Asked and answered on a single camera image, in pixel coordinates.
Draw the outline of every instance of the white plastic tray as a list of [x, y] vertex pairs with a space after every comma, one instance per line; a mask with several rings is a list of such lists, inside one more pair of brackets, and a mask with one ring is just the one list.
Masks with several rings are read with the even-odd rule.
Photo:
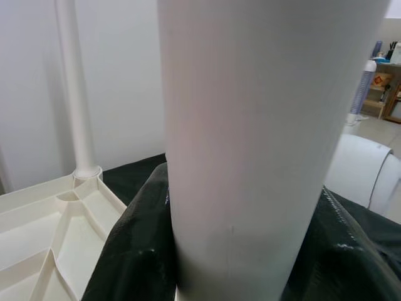
[[125, 205], [99, 178], [0, 196], [0, 301], [78, 301]]

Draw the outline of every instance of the white cylinder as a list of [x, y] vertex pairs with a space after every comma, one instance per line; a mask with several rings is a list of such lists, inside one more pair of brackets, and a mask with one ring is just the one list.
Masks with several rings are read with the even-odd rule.
[[74, 175], [85, 179], [96, 176], [101, 169], [95, 163], [75, 2], [55, 3], [76, 161]]
[[159, 0], [180, 301], [279, 299], [387, 2]]

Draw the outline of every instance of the tiled floor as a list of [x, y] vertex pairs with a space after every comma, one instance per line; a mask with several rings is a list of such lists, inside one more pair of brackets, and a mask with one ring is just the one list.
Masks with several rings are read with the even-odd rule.
[[[391, 147], [394, 155], [401, 159], [401, 124], [369, 117], [361, 121], [358, 135]], [[401, 183], [395, 191], [386, 216], [401, 224]]]

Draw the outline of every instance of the white backdrop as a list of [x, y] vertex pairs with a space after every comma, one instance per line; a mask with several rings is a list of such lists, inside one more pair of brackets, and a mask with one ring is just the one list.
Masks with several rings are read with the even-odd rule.
[[[103, 169], [164, 151], [155, 0], [76, 1]], [[0, 2], [0, 177], [8, 191], [75, 168], [53, 0]]]

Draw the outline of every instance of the white pipe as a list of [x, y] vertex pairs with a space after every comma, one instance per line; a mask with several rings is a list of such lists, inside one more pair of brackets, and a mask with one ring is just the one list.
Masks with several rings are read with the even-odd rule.
[[74, 175], [86, 179], [96, 176], [101, 169], [95, 163], [75, 2], [56, 0], [55, 3], [76, 160]]
[[278, 300], [388, 1], [159, 0], [179, 300]]

